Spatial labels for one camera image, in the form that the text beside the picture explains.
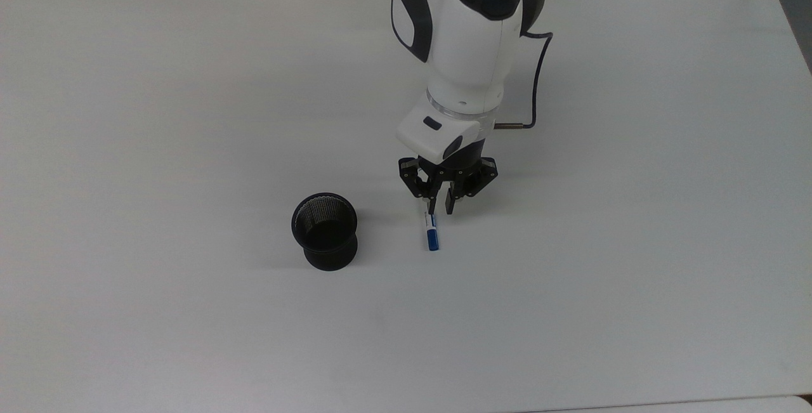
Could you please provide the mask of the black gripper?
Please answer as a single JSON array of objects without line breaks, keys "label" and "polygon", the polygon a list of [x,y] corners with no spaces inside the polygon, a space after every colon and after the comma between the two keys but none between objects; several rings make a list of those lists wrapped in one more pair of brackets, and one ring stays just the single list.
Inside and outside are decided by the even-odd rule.
[{"label": "black gripper", "polygon": [[398,161],[398,175],[414,198],[427,202],[428,214],[435,214],[439,185],[449,182],[445,211],[453,214],[456,202],[473,198],[499,175],[495,159],[482,155],[484,146],[485,140],[475,141],[441,162],[404,157]]}]

